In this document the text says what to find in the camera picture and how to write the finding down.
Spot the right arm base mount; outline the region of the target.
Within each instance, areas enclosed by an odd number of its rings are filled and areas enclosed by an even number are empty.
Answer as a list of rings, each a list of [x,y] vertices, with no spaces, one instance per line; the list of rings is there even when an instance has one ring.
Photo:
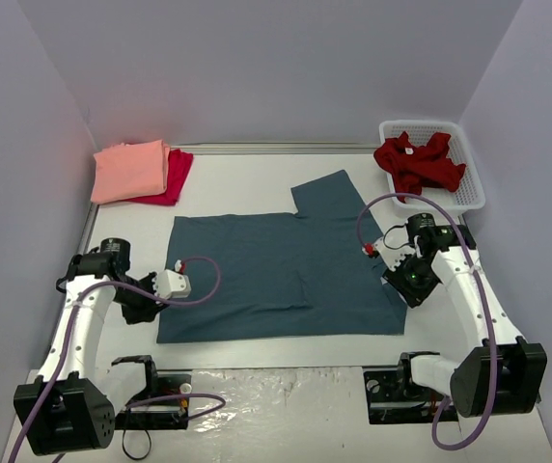
[[[432,424],[443,395],[426,387],[405,386],[394,366],[362,371],[369,424]]]

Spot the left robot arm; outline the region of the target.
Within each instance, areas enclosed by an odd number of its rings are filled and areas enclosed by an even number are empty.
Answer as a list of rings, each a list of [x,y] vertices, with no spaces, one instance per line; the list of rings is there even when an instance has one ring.
[[[96,377],[96,356],[107,311],[143,309],[153,274],[137,281],[127,276],[130,244],[103,240],[93,253],[76,255],[61,282],[65,306],[49,353],[30,384],[17,386],[14,409],[21,423],[17,442],[37,456],[105,449],[116,417],[135,398],[150,403],[161,392],[161,379],[149,355],[114,360]]]

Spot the teal blue t shirt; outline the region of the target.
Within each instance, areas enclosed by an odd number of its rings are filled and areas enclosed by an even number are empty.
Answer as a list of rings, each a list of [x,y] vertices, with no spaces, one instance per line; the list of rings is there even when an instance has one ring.
[[[400,335],[406,305],[381,259],[356,239],[381,230],[345,171],[295,186],[294,213],[176,217],[166,265],[190,260],[190,297],[164,310],[159,344],[330,335]]]

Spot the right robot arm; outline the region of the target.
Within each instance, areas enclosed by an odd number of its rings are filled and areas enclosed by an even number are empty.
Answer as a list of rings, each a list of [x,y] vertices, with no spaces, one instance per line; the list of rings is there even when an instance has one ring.
[[[495,415],[528,414],[538,401],[547,365],[541,344],[527,342],[502,308],[480,262],[477,243],[464,225],[436,224],[429,213],[402,224],[407,240],[400,246],[377,239],[373,246],[387,268],[382,275],[411,308],[436,288],[443,289],[465,334],[467,355],[454,362],[433,351],[403,353],[395,384],[416,398],[427,389],[448,396],[465,417],[483,414],[491,383],[496,385]]]

